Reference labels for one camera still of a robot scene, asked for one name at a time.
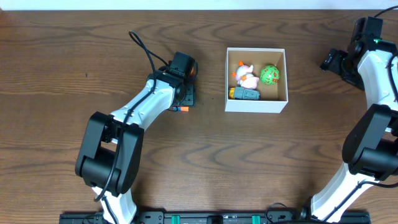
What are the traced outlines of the multicoloured block cube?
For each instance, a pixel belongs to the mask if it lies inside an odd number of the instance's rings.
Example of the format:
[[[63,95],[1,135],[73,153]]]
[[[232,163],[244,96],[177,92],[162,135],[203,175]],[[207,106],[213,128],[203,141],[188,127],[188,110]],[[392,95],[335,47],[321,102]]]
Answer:
[[[186,106],[175,106],[173,108],[174,111],[184,111],[184,112],[189,112],[189,107]]]

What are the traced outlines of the orange round gear toy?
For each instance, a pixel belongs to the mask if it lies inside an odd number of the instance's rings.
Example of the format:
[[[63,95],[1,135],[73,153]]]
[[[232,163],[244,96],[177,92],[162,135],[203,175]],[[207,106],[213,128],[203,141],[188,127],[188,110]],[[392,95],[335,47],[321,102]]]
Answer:
[[[192,68],[191,72],[190,72],[190,77],[193,77],[195,74],[195,68]]]

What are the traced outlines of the grey yellow toy truck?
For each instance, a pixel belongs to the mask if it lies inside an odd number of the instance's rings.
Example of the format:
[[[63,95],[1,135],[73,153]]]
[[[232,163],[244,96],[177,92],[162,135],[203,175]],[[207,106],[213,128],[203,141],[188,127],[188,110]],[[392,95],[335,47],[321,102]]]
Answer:
[[[257,90],[247,89],[240,86],[229,89],[228,96],[232,100],[259,100],[260,93]]]

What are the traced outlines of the green polyhedral dice ball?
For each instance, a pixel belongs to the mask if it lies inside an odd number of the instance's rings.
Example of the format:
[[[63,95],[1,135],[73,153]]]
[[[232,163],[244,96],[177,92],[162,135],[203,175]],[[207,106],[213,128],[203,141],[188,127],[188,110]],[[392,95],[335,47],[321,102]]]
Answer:
[[[280,78],[279,69],[275,65],[266,65],[261,69],[259,78],[265,85],[275,85]]]

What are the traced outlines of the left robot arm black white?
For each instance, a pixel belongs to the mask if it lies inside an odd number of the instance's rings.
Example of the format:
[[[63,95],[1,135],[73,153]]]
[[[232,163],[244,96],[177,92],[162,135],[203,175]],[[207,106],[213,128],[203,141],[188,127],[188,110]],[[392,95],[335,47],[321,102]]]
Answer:
[[[111,114],[95,112],[88,120],[75,173],[91,187],[108,223],[131,223],[137,207],[131,186],[139,170],[145,130],[163,111],[195,104],[197,71],[180,73],[162,67],[144,88]]]

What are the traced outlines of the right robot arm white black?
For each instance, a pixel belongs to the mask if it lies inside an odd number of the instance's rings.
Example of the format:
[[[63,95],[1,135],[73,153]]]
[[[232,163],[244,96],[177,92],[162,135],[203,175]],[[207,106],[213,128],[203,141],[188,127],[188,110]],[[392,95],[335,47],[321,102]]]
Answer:
[[[331,71],[365,92],[367,112],[346,137],[343,163],[324,189],[310,199],[307,215],[338,222],[345,210],[368,188],[385,187],[397,175],[397,47],[378,31],[356,32],[347,51],[330,50],[320,69]]]

